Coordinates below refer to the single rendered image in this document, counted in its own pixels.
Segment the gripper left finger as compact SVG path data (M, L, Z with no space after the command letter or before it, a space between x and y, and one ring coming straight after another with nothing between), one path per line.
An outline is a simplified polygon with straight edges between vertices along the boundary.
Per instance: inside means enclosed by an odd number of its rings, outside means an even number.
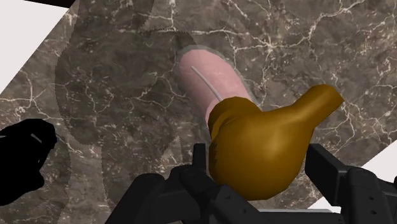
M229 186L206 174L205 144L193 147L192 162L170 176L141 174L105 224L265 224L261 213Z

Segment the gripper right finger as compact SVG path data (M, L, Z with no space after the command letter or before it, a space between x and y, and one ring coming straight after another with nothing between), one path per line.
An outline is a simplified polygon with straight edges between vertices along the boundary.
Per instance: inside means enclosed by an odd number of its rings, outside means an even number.
M310 144L305 173L345 224L397 224L397 185L361 167L343 164L320 144Z

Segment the golden brown bird-shaped figure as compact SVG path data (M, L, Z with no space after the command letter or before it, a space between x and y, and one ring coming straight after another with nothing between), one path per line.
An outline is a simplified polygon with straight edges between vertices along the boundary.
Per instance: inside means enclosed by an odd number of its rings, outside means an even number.
M314 129L343 98L334 87L311 87L292 105L262 111L242 97L217 103L209 114L209 173L246 200L283 192L300 172Z

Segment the pink oval object grey rim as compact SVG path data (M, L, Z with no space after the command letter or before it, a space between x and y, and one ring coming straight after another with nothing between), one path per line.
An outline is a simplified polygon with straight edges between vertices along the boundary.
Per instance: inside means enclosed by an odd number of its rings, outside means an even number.
M191 45L182 49L176 74L206 122L212 109L222 99L242 97L256 102L231 63L206 46Z

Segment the black lumpy object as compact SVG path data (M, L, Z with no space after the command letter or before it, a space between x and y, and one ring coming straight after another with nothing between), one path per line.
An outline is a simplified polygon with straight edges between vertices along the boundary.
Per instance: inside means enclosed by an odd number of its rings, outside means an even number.
M54 125L38 118L0 130L0 206L44 185L40 169L56 142Z

